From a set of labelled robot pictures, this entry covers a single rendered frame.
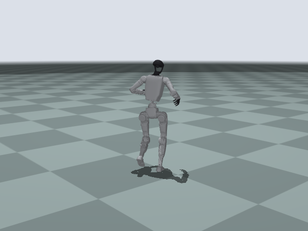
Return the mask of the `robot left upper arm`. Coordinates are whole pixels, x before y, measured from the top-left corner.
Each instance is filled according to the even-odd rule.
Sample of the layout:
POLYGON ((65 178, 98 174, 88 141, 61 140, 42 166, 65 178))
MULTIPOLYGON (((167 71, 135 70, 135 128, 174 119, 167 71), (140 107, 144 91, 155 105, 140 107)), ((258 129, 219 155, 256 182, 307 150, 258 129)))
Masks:
POLYGON ((147 76, 142 76, 132 87, 130 87, 130 92, 131 93, 136 93, 136 88, 140 87, 143 83, 146 82, 146 77, 147 76))

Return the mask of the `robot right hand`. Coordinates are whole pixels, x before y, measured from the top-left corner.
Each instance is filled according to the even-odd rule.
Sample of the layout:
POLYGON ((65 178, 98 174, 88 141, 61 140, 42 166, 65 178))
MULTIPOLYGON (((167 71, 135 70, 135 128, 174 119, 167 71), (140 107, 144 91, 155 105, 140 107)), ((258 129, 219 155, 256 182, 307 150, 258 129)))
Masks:
MULTIPOLYGON (((176 100, 176 99, 175 99, 175 100, 176 100)), ((175 100, 173 100, 173 101, 175 101, 175 100)), ((177 101, 175 101, 174 103, 176 103, 177 105, 179 105, 179 103, 180 103, 180 99, 178 99, 178 100, 177 100, 177 101), (176 102, 177 102, 177 103, 176 103, 176 102)), ((176 105, 176 104, 175 104, 175 105, 176 105)), ((177 105, 176 105, 176 106, 177 106, 177 105)))

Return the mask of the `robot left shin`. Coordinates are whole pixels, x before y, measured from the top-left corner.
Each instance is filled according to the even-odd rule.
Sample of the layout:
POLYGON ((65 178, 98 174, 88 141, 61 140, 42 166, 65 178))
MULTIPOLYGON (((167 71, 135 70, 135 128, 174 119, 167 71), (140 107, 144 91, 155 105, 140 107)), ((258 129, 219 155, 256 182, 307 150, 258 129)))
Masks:
POLYGON ((145 152, 147 151, 147 148, 148 148, 148 142, 143 141, 143 138, 142 138, 142 141, 141 141, 140 155, 139 155, 139 156, 142 156, 142 158, 143 158, 143 156, 144 156, 144 154, 145 154, 145 152))

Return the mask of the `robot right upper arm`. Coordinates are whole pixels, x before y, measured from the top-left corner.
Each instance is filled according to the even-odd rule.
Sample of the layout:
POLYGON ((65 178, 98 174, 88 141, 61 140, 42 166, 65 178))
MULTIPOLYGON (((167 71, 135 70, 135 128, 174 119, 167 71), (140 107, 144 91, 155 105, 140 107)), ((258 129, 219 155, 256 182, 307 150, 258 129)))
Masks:
POLYGON ((170 90, 169 94, 171 96, 175 96, 176 92, 174 91, 173 85, 171 83, 171 81, 169 80, 169 78, 167 77, 163 77, 163 83, 167 86, 167 88, 170 90))

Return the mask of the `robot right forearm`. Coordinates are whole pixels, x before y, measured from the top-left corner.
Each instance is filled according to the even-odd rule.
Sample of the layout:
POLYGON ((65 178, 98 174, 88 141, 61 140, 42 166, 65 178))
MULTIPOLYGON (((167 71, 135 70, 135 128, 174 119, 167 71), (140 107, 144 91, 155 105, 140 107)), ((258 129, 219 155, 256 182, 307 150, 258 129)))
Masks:
POLYGON ((176 92, 176 95, 175 96, 173 96, 175 99, 176 99, 176 101, 178 100, 178 99, 180 99, 180 96, 179 96, 179 94, 177 93, 177 91, 174 89, 174 91, 176 92))

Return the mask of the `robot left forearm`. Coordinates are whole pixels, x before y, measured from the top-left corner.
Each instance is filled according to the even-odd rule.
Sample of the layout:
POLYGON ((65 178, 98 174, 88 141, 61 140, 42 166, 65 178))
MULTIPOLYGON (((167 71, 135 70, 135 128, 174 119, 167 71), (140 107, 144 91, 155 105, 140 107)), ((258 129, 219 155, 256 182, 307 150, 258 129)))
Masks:
MULTIPOLYGON (((140 90, 140 89, 136 89, 136 93, 135 94, 140 94, 140 95, 142 95, 142 94, 144 94, 144 91, 143 90, 140 90)), ((145 95, 145 94, 144 94, 145 95)))

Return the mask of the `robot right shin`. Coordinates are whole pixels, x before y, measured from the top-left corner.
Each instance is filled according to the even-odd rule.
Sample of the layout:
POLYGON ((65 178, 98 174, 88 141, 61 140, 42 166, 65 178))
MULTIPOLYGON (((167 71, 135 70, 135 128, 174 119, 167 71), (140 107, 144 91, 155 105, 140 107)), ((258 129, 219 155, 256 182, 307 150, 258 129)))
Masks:
POLYGON ((167 144, 167 139, 164 138, 164 145, 159 145, 159 149, 158 149, 158 154, 159 154, 158 166, 160 165, 160 167, 162 167, 163 158, 165 156, 166 144, 167 144))

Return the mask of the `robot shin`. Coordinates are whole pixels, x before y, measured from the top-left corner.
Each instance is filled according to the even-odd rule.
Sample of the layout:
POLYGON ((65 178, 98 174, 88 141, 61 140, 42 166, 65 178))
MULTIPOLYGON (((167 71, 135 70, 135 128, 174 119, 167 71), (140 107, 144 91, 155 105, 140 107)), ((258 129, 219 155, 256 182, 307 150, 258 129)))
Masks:
POLYGON ((147 151, 147 148, 148 148, 148 142, 143 141, 143 138, 142 138, 142 141, 141 141, 140 155, 139 155, 139 156, 142 156, 142 158, 143 158, 143 156, 144 156, 144 154, 145 154, 145 152, 147 151))
POLYGON ((165 156, 166 144, 167 144, 167 139, 164 138, 164 145, 159 145, 159 149, 158 149, 158 154, 159 154, 158 166, 160 165, 160 167, 162 167, 163 158, 165 156))

